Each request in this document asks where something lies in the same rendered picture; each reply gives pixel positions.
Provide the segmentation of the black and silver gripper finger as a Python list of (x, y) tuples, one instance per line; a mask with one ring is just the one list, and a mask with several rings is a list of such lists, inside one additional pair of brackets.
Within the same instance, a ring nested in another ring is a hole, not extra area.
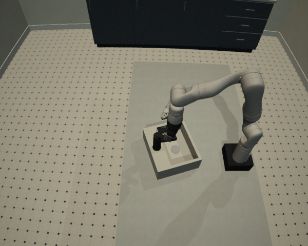
[[(164, 133), (164, 140), (165, 140), (165, 141), (168, 140), (168, 137), (170, 137), (170, 136), (168, 136), (167, 133)], [(172, 137), (170, 137), (170, 138), (172, 138)]]

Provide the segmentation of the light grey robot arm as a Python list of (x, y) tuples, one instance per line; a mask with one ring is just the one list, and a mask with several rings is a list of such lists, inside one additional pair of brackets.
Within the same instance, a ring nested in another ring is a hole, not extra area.
[(170, 91), (169, 114), (171, 117), (179, 118), (183, 115), (184, 106), (196, 100), (214, 97), (227, 87), (239, 83), (245, 97), (245, 103), (242, 107), (242, 131), (244, 135), (240, 138), (233, 152), (233, 160), (237, 163), (243, 163), (248, 160), (251, 150), (263, 135), (256, 121), (260, 119), (262, 114), (265, 85), (257, 68), (244, 69), (222, 78), (194, 84), (187, 93), (182, 84), (174, 85)]

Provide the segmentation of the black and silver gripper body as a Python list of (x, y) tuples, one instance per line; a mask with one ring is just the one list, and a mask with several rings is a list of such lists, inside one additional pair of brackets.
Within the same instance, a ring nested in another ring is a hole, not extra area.
[(176, 133), (181, 127), (183, 121), (183, 115), (179, 118), (171, 117), (169, 114), (169, 104), (166, 105), (163, 113), (161, 114), (161, 119), (167, 119), (167, 135), (170, 137), (175, 137)]

